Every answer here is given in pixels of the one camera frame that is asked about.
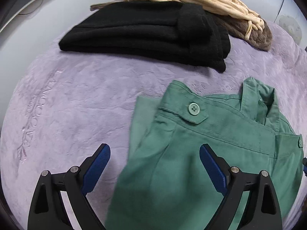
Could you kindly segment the green button-up shirt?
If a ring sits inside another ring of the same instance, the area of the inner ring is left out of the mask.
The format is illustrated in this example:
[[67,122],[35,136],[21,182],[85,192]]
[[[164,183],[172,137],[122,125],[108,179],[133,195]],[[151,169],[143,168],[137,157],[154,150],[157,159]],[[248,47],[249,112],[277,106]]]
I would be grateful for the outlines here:
[[303,175],[303,139],[279,109],[276,90],[252,77],[239,94],[201,96],[172,81],[161,98],[136,99],[127,164],[106,229],[205,229],[234,182],[272,180],[261,209],[285,217]]

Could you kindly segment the purple embossed bed blanket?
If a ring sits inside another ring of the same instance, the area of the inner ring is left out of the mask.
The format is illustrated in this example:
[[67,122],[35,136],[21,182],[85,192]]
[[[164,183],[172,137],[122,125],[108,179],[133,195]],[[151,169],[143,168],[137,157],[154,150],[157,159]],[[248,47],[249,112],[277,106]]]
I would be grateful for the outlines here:
[[20,226],[27,227],[43,170],[67,171],[107,143],[111,160],[88,195],[104,220],[126,164],[136,98],[160,97],[173,80],[201,94],[235,94],[252,76],[276,88],[282,113],[295,132],[306,135],[306,51],[279,25],[270,23],[270,29],[268,52],[231,38],[223,74],[140,57],[65,53],[53,42],[18,82],[1,131],[2,188]]

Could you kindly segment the brown fuzzy garment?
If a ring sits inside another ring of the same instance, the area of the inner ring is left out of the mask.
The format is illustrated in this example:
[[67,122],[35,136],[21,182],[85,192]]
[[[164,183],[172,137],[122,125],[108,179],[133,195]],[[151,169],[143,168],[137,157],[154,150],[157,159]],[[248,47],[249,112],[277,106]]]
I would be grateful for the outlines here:
[[251,46],[269,51],[272,33],[261,16],[249,9],[241,0],[117,0],[117,1],[151,1],[181,2],[202,6],[213,15],[216,23],[225,27],[229,35],[246,41]]

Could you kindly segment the round white patterned pillow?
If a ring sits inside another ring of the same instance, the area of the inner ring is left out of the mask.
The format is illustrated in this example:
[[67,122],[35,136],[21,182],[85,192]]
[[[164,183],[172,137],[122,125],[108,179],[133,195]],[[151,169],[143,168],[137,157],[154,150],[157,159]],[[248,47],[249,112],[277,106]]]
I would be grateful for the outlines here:
[[282,15],[279,18],[278,24],[293,38],[296,44],[300,44],[302,39],[302,30],[295,18]]

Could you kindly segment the black folded garment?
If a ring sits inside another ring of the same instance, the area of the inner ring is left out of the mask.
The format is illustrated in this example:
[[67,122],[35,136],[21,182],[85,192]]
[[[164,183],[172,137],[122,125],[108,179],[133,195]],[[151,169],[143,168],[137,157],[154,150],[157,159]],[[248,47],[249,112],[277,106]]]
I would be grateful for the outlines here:
[[62,51],[114,53],[209,67],[225,72],[227,30],[200,5],[180,2],[117,2],[74,26]]

